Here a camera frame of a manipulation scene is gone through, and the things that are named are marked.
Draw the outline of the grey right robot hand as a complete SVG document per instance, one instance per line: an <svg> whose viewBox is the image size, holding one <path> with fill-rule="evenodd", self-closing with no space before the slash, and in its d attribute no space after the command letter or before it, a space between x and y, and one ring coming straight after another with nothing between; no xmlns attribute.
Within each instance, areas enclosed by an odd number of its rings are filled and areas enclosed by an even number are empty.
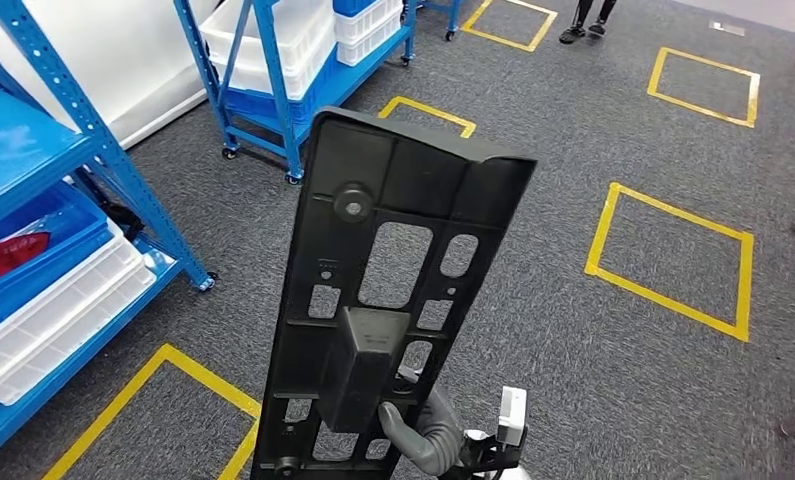
<svg viewBox="0 0 795 480"><path fill-rule="evenodd" d="M460 462L463 430L449 396L437 387L430 392L414 427L405 423L391 402L381 403L377 412L385 436L421 472L438 477Z"/></svg>

